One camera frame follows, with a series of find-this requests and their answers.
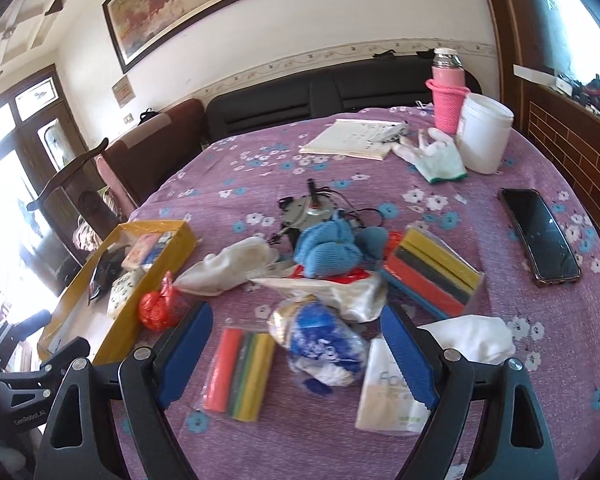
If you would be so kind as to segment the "white tissue packet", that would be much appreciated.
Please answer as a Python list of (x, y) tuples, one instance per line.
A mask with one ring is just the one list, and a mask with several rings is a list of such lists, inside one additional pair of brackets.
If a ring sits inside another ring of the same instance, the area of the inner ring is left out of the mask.
[(382, 337), (370, 342), (355, 428), (384, 434), (420, 434), (430, 411), (417, 402)]

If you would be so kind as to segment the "red plastic bag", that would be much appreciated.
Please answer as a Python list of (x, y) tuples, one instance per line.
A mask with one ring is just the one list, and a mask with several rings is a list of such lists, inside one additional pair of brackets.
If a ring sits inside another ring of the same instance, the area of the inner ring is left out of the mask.
[(171, 271), (164, 274), (160, 289), (145, 294), (137, 306), (138, 319), (154, 332), (177, 326), (187, 311), (188, 303), (174, 286)]

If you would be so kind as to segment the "cream white cloth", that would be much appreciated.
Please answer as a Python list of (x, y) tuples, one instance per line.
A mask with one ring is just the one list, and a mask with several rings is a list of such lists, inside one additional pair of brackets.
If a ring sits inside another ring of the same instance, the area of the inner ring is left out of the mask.
[(248, 281), (248, 274), (276, 263), (277, 249), (258, 236), (247, 237), (206, 255), (182, 273), (173, 286), (180, 292), (203, 297), (220, 296)]

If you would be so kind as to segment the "large colourful sponge pack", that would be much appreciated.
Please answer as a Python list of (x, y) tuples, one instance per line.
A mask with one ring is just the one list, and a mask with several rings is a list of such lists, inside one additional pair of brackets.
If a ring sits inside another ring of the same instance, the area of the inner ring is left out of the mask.
[(474, 313), (484, 273), (428, 231), (391, 232), (379, 274), (437, 320)]

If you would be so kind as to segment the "wooden door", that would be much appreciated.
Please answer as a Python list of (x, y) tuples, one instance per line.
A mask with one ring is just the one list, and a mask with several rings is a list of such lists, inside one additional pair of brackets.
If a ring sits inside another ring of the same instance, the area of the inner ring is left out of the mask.
[(28, 211), (27, 204), (68, 162), (85, 153), (87, 145), (53, 64), (2, 91), (0, 113), (12, 120), (0, 139), (0, 163), (15, 159), (31, 194), (18, 198), (16, 205), (34, 242), (22, 242), (18, 252), (34, 275), (58, 295), (76, 276), (84, 257), (72, 244), (79, 213), (61, 190), (50, 193), (42, 211)]

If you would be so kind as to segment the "white plastic container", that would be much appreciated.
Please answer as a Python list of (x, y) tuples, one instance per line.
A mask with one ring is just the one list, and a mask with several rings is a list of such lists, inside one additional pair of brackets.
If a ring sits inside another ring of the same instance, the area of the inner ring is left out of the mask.
[(500, 166), (514, 113), (502, 103), (468, 93), (460, 109), (455, 143), (464, 165), (478, 174), (495, 174)]

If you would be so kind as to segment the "pink thermos bottle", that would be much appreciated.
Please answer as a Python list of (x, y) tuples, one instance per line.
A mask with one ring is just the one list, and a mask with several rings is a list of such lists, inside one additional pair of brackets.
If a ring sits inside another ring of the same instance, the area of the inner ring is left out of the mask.
[(431, 91), (434, 103), (434, 123), (439, 130), (455, 134), (460, 111), (470, 92), (457, 50), (435, 48), (431, 73), (432, 77), (426, 81), (426, 86)]

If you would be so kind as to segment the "white translucent plastic bag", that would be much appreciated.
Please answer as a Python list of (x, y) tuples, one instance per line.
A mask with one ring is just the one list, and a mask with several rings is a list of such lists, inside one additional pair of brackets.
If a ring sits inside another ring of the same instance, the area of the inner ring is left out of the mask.
[(302, 266), (276, 263), (252, 271), (248, 280), (274, 289), (285, 298), (312, 295), (336, 309), (344, 320), (357, 323), (377, 320), (388, 295), (385, 280), (378, 273), (366, 270), (334, 278), (306, 278)]

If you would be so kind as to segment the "yellow cardboard box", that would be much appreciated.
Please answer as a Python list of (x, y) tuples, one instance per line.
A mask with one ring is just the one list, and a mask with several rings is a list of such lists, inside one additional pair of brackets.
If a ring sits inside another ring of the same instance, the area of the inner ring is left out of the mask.
[[(173, 237), (116, 315), (107, 313), (107, 297), (87, 300), (88, 285), (106, 249), (112, 245), (131, 246), (144, 234), (164, 232), (171, 232)], [(159, 289), (166, 272), (178, 272), (196, 245), (196, 235), (188, 223), (181, 220), (133, 221), (116, 226), (60, 296), (52, 320), (43, 328), (36, 345), (38, 357), (45, 361), (74, 338), (82, 337), (90, 344), (88, 358), (93, 364), (122, 360), (143, 329), (136, 314), (140, 298), (146, 292)]]

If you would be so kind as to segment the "black leather sofa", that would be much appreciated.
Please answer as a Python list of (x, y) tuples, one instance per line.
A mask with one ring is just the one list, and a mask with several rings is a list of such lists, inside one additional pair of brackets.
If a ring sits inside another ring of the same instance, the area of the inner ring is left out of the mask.
[(429, 103), (426, 80), (432, 77), (433, 54), (396, 56), (390, 50), (368, 60), (305, 70), (221, 94), (206, 107), (208, 140), (369, 107)]

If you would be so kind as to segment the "white paper notebook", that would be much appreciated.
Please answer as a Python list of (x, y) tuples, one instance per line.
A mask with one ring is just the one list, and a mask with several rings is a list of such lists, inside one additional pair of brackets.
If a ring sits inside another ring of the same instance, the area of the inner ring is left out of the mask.
[(407, 132), (406, 122), (337, 119), (315, 139), (300, 148), (302, 154), (384, 160), (393, 144)]

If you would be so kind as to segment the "black smartphone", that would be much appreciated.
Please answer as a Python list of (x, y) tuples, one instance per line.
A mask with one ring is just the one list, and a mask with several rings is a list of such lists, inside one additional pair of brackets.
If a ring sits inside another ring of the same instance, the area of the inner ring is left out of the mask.
[(498, 198), (521, 240), (535, 284), (579, 281), (580, 266), (541, 194), (533, 188), (501, 188)]

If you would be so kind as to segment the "floral white pouch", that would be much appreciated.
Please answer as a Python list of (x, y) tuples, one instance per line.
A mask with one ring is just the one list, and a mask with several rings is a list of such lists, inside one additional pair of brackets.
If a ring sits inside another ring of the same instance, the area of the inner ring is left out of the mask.
[(144, 275), (145, 272), (138, 268), (124, 272), (112, 283), (107, 306), (107, 315), (110, 318), (115, 320), (118, 317)]

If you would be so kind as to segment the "blue white plastic bag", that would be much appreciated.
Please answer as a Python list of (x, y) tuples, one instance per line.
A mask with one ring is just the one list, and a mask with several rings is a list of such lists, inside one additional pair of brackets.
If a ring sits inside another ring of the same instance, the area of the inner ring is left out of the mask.
[(368, 343), (313, 295), (283, 301), (268, 318), (268, 332), (309, 392), (329, 396), (364, 376)]

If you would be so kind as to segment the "purple floral tablecloth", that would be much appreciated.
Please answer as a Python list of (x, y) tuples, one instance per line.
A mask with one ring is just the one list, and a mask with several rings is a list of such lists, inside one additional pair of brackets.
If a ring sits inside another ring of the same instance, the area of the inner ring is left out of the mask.
[(392, 479), (426, 422), (378, 316), (403, 308), (469, 359), (514, 356), (556, 467), (600, 452), (600, 215), (518, 133), (494, 174), (430, 183), (404, 160), (312, 155), (329, 128), (429, 127), (428, 110), (371, 108), (230, 136), (133, 219), (178, 220), (197, 247), (175, 273), (213, 330), (166, 417), (201, 479)]

